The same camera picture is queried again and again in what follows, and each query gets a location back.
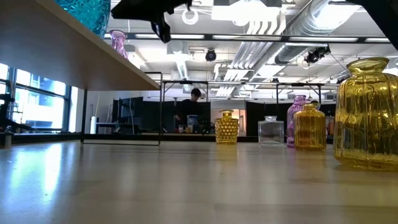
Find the pink glass vase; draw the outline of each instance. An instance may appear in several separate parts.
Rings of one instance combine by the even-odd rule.
[[[287,146],[294,147],[294,114],[302,111],[305,104],[305,95],[296,95],[293,105],[287,110]]]
[[[127,37],[126,33],[120,30],[111,30],[109,33],[111,34],[113,49],[115,49],[124,58],[127,58],[127,52],[123,45],[123,42]]]

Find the yellow glass vase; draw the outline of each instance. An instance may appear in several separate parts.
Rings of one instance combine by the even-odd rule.
[[[334,157],[342,164],[398,170],[398,78],[382,71],[386,58],[347,65],[353,77],[338,89]]]
[[[294,114],[294,148],[306,151],[326,150],[326,118],[313,103]]]
[[[217,144],[236,144],[238,138],[238,119],[232,118],[233,110],[222,110],[222,118],[216,119]]]

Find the blue glass vase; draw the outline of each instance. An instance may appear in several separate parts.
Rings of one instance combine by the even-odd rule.
[[[111,12],[111,0],[55,0],[98,37],[104,39]]]

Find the ribbed glass vase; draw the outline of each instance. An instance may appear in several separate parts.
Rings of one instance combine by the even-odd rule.
[[[294,148],[304,151],[326,150],[325,114],[318,111],[316,104],[304,105],[294,114]]]
[[[285,143],[284,122],[277,121],[276,116],[266,116],[258,122],[259,144],[261,146],[283,145]]]
[[[347,65],[353,75],[338,89],[334,156],[342,164],[398,170],[398,78],[383,73],[389,60]]]
[[[111,12],[111,0],[55,0],[55,2],[98,37],[104,38]]]
[[[305,95],[297,95],[293,105],[287,110],[287,142],[288,147],[294,147],[294,114],[302,111],[305,104]]]

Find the person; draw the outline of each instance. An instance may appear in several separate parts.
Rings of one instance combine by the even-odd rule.
[[[321,108],[321,104],[317,100],[313,100],[313,101],[311,101],[311,103],[313,103],[315,105],[317,110],[319,110]]]
[[[187,125],[187,116],[188,115],[201,115],[201,108],[198,103],[198,100],[201,96],[201,92],[199,89],[194,88],[191,91],[191,98],[187,100],[183,100],[176,109],[175,119],[178,121],[178,124]]]

